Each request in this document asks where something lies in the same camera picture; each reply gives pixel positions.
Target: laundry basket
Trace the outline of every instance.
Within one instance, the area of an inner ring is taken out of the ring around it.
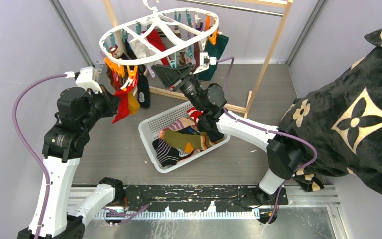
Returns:
[[[171,126],[177,119],[181,117],[187,117],[187,110],[192,108],[193,105],[191,102],[187,101],[178,106],[170,108],[166,111],[163,111],[153,117],[150,117],[140,123],[138,126],[138,131],[140,132],[141,140],[143,141],[144,147],[146,148],[147,154],[150,157],[150,160],[156,167],[156,170],[161,173],[167,173],[172,170],[175,170],[185,164],[219,148],[220,146],[226,144],[230,140],[230,135],[225,135],[225,139],[216,144],[215,146],[202,151],[201,153],[187,158],[185,161],[172,166],[162,167],[159,161],[156,158],[156,151],[152,146],[152,142],[159,138],[159,132]]]

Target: hanger hook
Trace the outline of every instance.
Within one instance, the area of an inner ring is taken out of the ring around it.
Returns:
[[[157,12],[157,8],[154,6],[154,7],[150,7],[147,0],[143,0],[143,4],[152,12]]]

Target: green sock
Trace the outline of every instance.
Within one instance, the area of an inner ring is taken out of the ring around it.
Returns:
[[[213,45],[209,40],[204,48],[204,51],[208,52],[210,57],[216,57],[220,60],[223,52],[225,51],[226,45],[228,44],[229,37],[224,35],[217,35],[216,45]],[[210,65],[209,68],[201,73],[198,73],[198,79],[202,81],[209,81],[213,78],[214,72],[217,70],[216,65]]]
[[[192,153],[195,149],[206,150],[223,140],[213,143],[205,133],[202,135],[181,134],[170,129],[165,131],[161,138],[170,147],[181,149],[185,153]]]

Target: black blanket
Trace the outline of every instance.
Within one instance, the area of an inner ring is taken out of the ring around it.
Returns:
[[[365,39],[376,46],[366,57],[333,83],[296,99],[281,120],[318,150],[316,162],[297,173],[301,183],[315,174],[352,173],[382,194],[382,29]],[[307,152],[304,163],[312,157]]]

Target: white wall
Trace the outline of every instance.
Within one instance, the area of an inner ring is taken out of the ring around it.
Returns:
[[[364,35],[382,28],[382,1],[330,0],[291,65],[299,97],[334,81],[373,46]],[[348,175],[336,186],[351,238],[382,238],[382,195]]]
[[[102,0],[60,0],[70,18],[87,52],[93,61],[101,60],[98,52],[98,42],[113,26],[110,23]],[[233,0],[207,0],[226,5],[283,11],[280,8],[265,7],[255,4],[245,4]],[[228,47],[224,56],[235,56],[237,63],[262,63],[267,55],[273,36],[279,25],[280,18],[249,12],[204,6],[173,0],[160,0],[156,5],[154,0],[148,1],[150,6],[158,10],[168,10],[178,7],[196,7],[212,11],[219,16],[220,31],[229,36]],[[276,46],[271,62],[284,63],[289,58],[293,46],[305,26],[317,0],[295,0],[280,40]],[[112,0],[113,8],[119,24],[129,22],[151,12],[143,5],[142,0]]]
[[[42,172],[12,125],[12,105],[34,81],[86,66],[50,3],[0,0],[0,239],[16,238],[32,219]],[[55,123],[59,93],[73,86],[57,79],[33,89],[18,110],[21,130],[40,155]]]

